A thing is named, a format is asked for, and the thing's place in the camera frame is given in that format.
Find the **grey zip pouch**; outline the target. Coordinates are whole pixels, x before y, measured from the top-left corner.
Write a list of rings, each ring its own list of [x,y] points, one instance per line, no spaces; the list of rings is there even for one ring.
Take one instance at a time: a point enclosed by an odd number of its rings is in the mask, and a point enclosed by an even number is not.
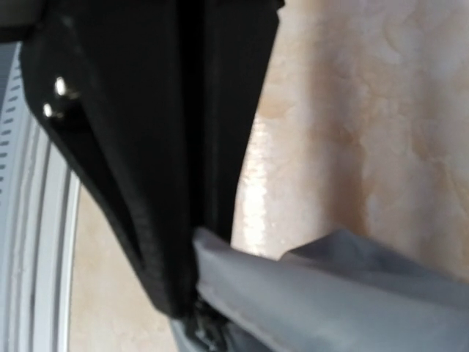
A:
[[[346,230],[270,260],[205,229],[180,351],[466,351],[468,285]]]

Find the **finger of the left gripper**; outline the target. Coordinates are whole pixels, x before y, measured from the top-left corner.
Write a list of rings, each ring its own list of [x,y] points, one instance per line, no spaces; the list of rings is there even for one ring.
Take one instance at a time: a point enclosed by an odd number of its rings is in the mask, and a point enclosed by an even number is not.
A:
[[[283,6],[269,0],[204,3],[203,225],[226,242]]]
[[[196,269],[175,1],[47,1],[21,48],[26,102],[112,226],[156,309]]]

